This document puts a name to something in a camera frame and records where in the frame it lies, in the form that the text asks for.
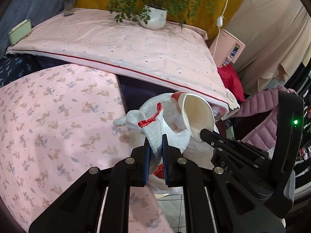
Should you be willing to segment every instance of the pink floral fabric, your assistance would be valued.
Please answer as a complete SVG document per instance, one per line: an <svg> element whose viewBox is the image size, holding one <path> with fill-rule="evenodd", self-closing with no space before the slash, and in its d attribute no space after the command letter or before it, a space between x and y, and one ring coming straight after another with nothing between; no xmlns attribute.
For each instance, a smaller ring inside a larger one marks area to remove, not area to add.
<svg viewBox="0 0 311 233"><path fill-rule="evenodd" d="M90 167L113 167L132 148L114 74L76 64L0 89L0 196L26 230ZM148 188L131 189L130 232L171 232Z"/></svg>
<svg viewBox="0 0 311 233"><path fill-rule="evenodd" d="M152 31L138 23L116 23L104 10L76 9L56 15L8 48L194 93L228 110L226 90L204 38L167 23Z"/></svg>

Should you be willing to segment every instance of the tissue box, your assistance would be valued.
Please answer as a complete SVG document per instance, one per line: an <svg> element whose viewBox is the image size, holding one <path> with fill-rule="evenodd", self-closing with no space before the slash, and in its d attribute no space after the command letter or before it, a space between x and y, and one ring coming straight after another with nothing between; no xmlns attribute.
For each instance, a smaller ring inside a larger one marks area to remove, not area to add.
<svg viewBox="0 0 311 233"><path fill-rule="evenodd" d="M31 33L31 21L30 19L25 20L21 22L19 25L15 26L10 32L9 32L9 39L11 45L15 45L26 37L28 34Z"/></svg>

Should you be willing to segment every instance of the red stripe trim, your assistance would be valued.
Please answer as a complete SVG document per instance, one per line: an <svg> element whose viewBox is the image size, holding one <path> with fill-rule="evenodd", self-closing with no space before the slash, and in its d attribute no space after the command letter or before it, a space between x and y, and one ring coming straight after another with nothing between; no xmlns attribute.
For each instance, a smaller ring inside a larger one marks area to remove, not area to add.
<svg viewBox="0 0 311 233"><path fill-rule="evenodd" d="M162 108L162 104L161 104L161 103L158 103L158 104L156 105L156 113L155 113L152 117L150 117L149 119L140 121L140 122L138 123L138 126L141 127L141 128L143 128L143 127L148 126L150 123L154 122L154 121L156 120L156 117L160 114L160 112L161 112L162 109L163 109L163 108Z"/></svg>
<svg viewBox="0 0 311 233"><path fill-rule="evenodd" d="M106 63L106 62L102 62L102 61L98 61L98 60L91 60L91 59L82 58L82 57L76 57L76 56L71 56L71 55L66 55L66 54L60 54L60 53L53 53L53 52L47 52L47 51L39 51L39 50L15 50L15 49L10 49L10 50L12 50L12 51L35 51L35 52L41 52L41 53L47 53L47 54L53 54L53 55L60 55L60 56L65 56L65 57L75 58L75 59L80 59L80 60L87 60L87 61L97 62L97 63L101 63L101 64L104 64L104 65L116 67L116 68L119 68L119 69L131 71L131 72L134 72L134 73L137 73L137 74L142 74L142 75L145 75L145 76L147 76L147 77L151 77L151 78L154 78L154 79L157 79L157 80L160 80L160 81L164 81L164 82L166 82L166 83L168 83L168 84L172 84L172 85L175 85L175 86L184 88L184 89L189 89L189 90L191 90L191 91L197 92L197 93L199 93L199 94L202 94L202 95L208 96L208 97L210 97L210 98L213 98L213 99L215 99L215 100L217 100L217 101L221 101L221 102L223 102L223 103L225 103L225 104L228 104L227 102L225 102L225 101L223 101L223 100L217 99L216 97L213 97L213 96L211 96L211 95L205 94L205 93L200 92L200 91L198 91L198 90L189 88L189 87L187 87L187 86L182 86L182 85L180 85L180 84L177 84L177 83L174 83L174 82L171 82L171 81L167 81L167 80L164 80L164 79L159 78L159 77L155 77L155 76L150 75L150 74L145 74L145 73L142 73L142 72L139 72L139 71L130 69L130 68L121 67L121 66L118 66L118 65L113 65L113 64Z"/></svg>

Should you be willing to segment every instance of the red pillow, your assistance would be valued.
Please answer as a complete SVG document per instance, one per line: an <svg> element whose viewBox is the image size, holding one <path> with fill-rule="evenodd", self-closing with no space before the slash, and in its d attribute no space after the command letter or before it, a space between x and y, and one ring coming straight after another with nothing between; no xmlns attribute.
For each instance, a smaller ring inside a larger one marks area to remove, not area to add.
<svg viewBox="0 0 311 233"><path fill-rule="evenodd" d="M231 63L222 68L218 68L218 73L225 88L229 89L238 101L244 102L245 98L242 84Z"/></svg>

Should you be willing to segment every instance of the paper cup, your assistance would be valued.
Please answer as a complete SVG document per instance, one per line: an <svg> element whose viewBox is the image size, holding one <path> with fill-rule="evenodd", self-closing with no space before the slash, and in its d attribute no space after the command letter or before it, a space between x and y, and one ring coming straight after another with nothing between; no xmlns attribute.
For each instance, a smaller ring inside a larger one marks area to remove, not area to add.
<svg viewBox="0 0 311 233"><path fill-rule="evenodd" d="M176 103L177 111L181 114L184 125L191 131L191 136L198 142L202 129L213 131L214 115L211 106L202 97L186 92L176 92L171 96Z"/></svg>

